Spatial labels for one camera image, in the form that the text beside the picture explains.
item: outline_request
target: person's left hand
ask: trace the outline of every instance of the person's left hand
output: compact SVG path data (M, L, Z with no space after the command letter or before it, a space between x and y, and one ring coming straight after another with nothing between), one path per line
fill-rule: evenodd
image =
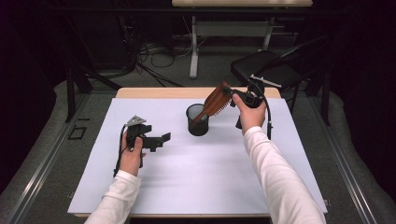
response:
M122 136L122 148L126 148L120 160L120 170L125 171L131 175L137 176L140 166L140 152L142 151L143 140L140 137L136 137L134 141L134 150L130 151L126 144L126 132Z

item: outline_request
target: brown hairbrush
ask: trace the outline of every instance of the brown hairbrush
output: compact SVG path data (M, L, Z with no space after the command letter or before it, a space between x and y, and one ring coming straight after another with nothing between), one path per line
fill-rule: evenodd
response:
M227 82L222 81L205 99L204 109L195 117L193 123L198 122L204 115L213 116L217 115L224 109L231 101L231 95L227 94L225 89L230 88Z

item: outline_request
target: chair seat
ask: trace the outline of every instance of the chair seat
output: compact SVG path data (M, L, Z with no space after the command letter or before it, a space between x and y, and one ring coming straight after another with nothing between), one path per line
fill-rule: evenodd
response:
M232 62L231 71L243 85L247 85L248 79L252 74L259 71L263 64L269 63L276 57L277 55L273 52L263 50ZM270 68L261 74L255 74L255 76L263 77L268 81L281 85L280 91L288 89L301 81L301 76L288 65Z

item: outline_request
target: black cup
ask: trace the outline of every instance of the black cup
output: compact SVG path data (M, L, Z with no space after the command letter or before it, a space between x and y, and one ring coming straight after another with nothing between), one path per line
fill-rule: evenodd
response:
M186 115L189 123L189 132L194 136L202 136L209 130L209 116L203 115L197 122L195 119L204 109L204 105L195 104L190 105L186 110Z

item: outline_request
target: white sleeve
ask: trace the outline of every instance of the white sleeve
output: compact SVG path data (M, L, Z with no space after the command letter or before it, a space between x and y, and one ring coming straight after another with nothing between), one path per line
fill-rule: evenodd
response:
M139 191L141 179L122 170L85 223L124 223Z
M275 224L326 223L303 180L261 127L247 130L244 144Z

